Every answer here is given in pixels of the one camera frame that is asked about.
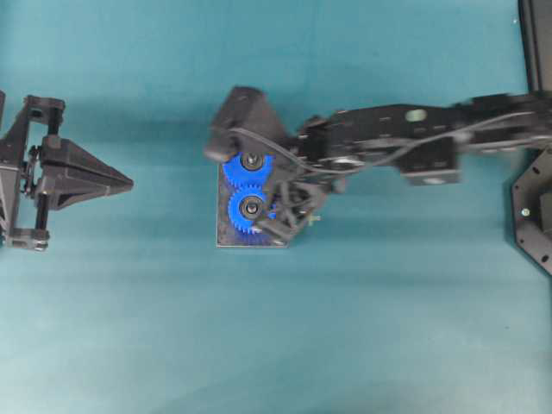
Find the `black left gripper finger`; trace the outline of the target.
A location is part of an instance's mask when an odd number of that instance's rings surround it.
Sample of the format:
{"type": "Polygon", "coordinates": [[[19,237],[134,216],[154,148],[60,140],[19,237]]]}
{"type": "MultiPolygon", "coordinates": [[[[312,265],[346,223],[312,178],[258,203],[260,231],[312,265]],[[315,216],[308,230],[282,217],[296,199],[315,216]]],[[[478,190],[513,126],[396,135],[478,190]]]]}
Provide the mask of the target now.
{"type": "Polygon", "coordinates": [[[104,198],[121,194],[132,189],[129,183],[86,184],[86,183],[39,183],[37,195],[48,197],[50,210],[62,210],[73,204],[82,203],[94,198],[104,198]]]}
{"type": "Polygon", "coordinates": [[[115,183],[112,188],[130,190],[133,180],[102,162],[100,159],[84,150],[73,141],[47,135],[42,140],[41,163],[46,166],[64,167],[80,173],[89,173],[94,180],[99,178],[111,179],[115,183]]]}

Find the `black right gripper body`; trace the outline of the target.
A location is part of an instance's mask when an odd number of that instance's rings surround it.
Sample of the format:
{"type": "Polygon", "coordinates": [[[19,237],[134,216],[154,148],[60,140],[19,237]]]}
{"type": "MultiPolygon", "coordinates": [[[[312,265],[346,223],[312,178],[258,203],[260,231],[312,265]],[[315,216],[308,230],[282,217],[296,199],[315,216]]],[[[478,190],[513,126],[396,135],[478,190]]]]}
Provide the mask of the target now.
{"type": "Polygon", "coordinates": [[[265,195],[254,232],[291,240],[307,225],[328,195],[343,192],[348,174],[323,168],[274,167],[254,180],[265,195]]]}

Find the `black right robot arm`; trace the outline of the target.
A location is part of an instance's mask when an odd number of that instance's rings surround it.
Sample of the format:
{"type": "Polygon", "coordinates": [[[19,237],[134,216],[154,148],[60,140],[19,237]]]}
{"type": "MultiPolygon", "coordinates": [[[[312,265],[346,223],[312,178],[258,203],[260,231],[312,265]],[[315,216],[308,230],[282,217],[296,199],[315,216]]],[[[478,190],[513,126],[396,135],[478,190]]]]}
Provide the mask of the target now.
{"type": "Polygon", "coordinates": [[[392,104],[313,116],[265,184],[267,198],[253,230],[288,242],[348,177],[394,166],[413,185],[459,178],[464,153],[545,149],[551,143],[551,95],[498,94],[447,107],[392,104]]]}

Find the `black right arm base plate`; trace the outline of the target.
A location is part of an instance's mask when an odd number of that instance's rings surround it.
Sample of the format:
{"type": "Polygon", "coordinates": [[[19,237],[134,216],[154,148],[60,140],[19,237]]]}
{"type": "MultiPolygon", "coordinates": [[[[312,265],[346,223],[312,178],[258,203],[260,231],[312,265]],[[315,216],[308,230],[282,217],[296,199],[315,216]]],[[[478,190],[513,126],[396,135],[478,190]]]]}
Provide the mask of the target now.
{"type": "Polygon", "coordinates": [[[522,157],[508,185],[511,244],[551,276],[551,146],[522,157]]]}

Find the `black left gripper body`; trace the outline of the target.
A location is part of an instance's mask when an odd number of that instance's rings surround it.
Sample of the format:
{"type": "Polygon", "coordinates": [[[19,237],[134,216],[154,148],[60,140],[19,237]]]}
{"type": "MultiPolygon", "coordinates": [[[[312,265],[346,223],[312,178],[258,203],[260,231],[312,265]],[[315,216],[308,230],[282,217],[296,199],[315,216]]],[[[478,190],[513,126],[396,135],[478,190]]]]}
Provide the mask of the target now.
{"type": "Polygon", "coordinates": [[[65,108],[65,102],[60,99],[28,95],[11,127],[1,137],[1,242],[7,248],[38,252],[47,249],[49,196],[37,194],[34,182],[41,147],[28,147],[28,136],[33,122],[46,125],[47,132],[56,135],[65,108]],[[36,202],[36,223],[32,229],[17,226],[21,196],[36,202]]]}

